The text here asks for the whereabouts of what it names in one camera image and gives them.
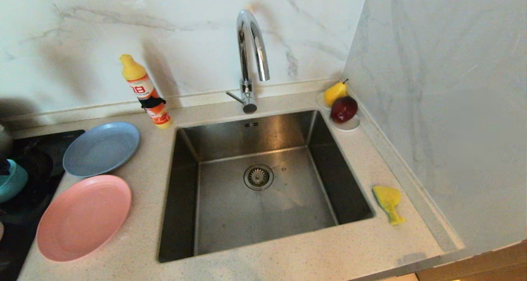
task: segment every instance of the chrome faucet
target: chrome faucet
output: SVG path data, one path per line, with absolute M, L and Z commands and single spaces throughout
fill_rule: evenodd
M 265 51 L 264 39 L 256 18 L 247 9 L 243 9 L 238 14 L 237 20 L 237 35 L 238 35 L 238 48 L 240 51 L 240 64 L 241 64 L 241 80 L 240 90 L 241 99 L 233 95 L 231 92 L 226 92 L 230 97 L 233 97 L 237 101 L 243 104 L 243 112 L 246 114 L 252 114 L 256 111 L 256 97 L 252 89 L 252 79 L 249 77 L 249 70 L 247 67 L 247 47 L 245 44 L 245 34 L 250 33 L 250 39 L 252 39 L 252 45 L 254 47 L 254 56 L 258 63 L 258 74 L 260 75 L 260 81 L 269 80 L 269 67 L 267 66 L 267 54 Z

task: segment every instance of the kettle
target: kettle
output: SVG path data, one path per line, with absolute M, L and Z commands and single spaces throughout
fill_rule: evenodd
M 0 158 L 6 159 L 13 148 L 13 136 L 11 132 L 0 124 Z

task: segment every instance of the stainless steel sink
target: stainless steel sink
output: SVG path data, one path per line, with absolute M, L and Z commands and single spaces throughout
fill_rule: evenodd
M 320 112 L 177 131 L 159 261 L 373 216 Z

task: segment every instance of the red apple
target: red apple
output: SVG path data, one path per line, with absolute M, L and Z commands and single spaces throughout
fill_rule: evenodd
M 358 109 L 357 101 L 350 96 L 339 98 L 331 106 L 331 119 L 335 123 L 347 122 L 357 114 Z

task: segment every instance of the marble backsplash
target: marble backsplash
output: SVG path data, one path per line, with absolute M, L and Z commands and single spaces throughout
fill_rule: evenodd
M 2 0 L 0 118 L 133 101 L 119 56 L 164 97 L 238 87 L 239 10 L 263 30 L 271 80 L 341 75 L 364 0 Z
M 366 0 L 344 77 L 461 236 L 525 239 L 527 0 Z

